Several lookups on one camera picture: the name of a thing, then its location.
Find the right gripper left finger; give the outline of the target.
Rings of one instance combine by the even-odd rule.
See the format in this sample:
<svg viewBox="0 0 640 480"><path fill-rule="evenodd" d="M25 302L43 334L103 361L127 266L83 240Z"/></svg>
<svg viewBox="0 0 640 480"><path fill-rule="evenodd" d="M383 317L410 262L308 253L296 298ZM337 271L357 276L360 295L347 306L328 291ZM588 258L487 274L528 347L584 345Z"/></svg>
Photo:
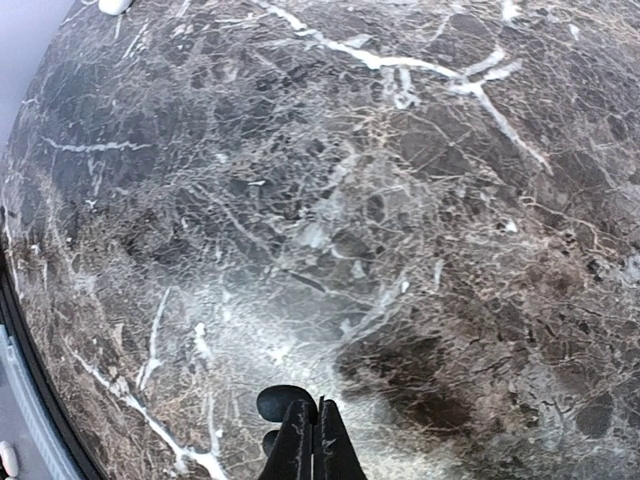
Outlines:
<svg viewBox="0 0 640 480"><path fill-rule="evenodd" d="M310 413L311 405L305 400L296 400L288 407L259 480L312 478L313 424Z"/></svg>

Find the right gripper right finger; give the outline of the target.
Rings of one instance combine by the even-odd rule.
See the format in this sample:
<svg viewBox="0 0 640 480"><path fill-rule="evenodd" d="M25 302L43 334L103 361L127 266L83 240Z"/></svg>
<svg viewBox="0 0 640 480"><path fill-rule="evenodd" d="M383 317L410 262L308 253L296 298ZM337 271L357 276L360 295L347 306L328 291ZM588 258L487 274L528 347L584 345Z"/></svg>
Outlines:
<svg viewBox="0 0 640 480"><path fill-rule="evenodd" d="M321 398L313 430L315 480L366 480L337 404Z"/></svg>

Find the white earbud charging case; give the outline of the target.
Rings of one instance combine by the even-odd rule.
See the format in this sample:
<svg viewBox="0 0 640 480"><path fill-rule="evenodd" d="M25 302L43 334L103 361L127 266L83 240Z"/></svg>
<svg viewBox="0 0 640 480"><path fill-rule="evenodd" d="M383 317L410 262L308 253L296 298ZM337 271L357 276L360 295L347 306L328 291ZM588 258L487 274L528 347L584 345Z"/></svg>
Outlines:
<svg viewBox="0 0 640 480"><path fill-rule="evenodd" d="M123 14L133 3L133 0L99 0L99 10L110 16Z"/></svg>

